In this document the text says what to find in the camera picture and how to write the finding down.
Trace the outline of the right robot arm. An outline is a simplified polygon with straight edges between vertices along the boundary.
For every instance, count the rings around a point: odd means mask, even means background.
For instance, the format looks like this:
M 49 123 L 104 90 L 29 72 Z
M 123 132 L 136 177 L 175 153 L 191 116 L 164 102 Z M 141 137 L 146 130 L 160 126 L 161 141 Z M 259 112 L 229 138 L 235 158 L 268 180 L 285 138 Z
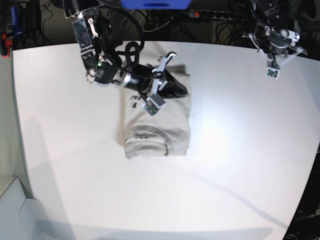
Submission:
M 139 63 L 145 46 L 144 31 L 126 10 L 105 0 L 64 0 L 62 6 L 65 18 L 74 19 L 73 30 L 88 81 L 122 86 L 137 92 L 143 100 L 152 95 L 164 99 L 188 95 L 187 88 L 166 69 L 175 52 L 161 57 L 162 62 L 157 66 Z M 138 32 L 138 41 L 127 43 L 123 51 L 117 50 L 123 41 L 113 38 L 112 24 L 103 16 L 103 9 L 127 17 Z

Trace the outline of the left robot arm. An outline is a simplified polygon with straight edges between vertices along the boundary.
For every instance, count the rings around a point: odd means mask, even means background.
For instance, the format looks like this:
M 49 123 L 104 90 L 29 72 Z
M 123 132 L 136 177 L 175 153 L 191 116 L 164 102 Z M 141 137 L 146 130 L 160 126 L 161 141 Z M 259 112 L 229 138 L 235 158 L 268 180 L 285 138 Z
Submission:
M 301 38 L 300 0 L 252 0 L 253 30 L 248 34 L 257 51 L 272 67 L 277 56 L 294 49 Z

